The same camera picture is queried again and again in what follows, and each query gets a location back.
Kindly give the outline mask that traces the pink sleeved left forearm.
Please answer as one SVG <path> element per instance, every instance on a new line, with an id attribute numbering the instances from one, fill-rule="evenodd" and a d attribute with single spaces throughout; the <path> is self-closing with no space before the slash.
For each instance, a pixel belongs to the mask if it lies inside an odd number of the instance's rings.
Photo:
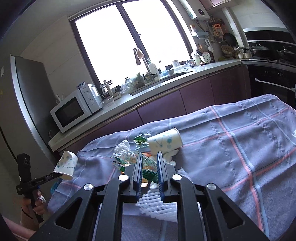
<path id="1" fill-rule="evenodd" d="M 1 215 L 2 223 L 9 229 L 13 238 L 17 240 L 29 240 L 38 230 L 39 224 L 34 222 L 34 219 L 24 212 L 22 208 L 20 223 L 15 223 L 10 219 Z"/>

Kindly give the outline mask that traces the person's left hand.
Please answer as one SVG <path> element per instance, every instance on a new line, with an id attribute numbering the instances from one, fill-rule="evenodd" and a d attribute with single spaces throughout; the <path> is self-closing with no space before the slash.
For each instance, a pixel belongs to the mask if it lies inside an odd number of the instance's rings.
<path id="1" fill-rule="evenodd" d="M 36 190 L 34 194 L 36 196 L 35 207 L 32 208 L 31 200 L 24 197 L 22 199 L 22 210 L 31 217 L 33 217 L 35 214 L 43 216 L 46 211 L 46 202 L 44 201 L 45 199 L 42 196 L 40 190 Z"/>

